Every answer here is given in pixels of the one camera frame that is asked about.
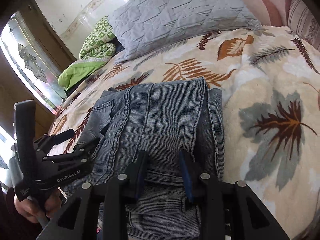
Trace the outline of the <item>person's left hand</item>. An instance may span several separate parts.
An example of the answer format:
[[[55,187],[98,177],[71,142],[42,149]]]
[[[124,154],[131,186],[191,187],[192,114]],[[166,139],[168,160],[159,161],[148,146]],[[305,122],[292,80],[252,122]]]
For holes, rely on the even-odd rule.
[[[61,208],[62,200],[60,198],[61,192],[55,189],[50,197],[46,200],[43,211],[39,205],[29,199],[19,201],[17,196],[14,195],[14,205],[17,212],[26,218],[28,221],[37,224],[39,218],[53,218],[55,213]]]

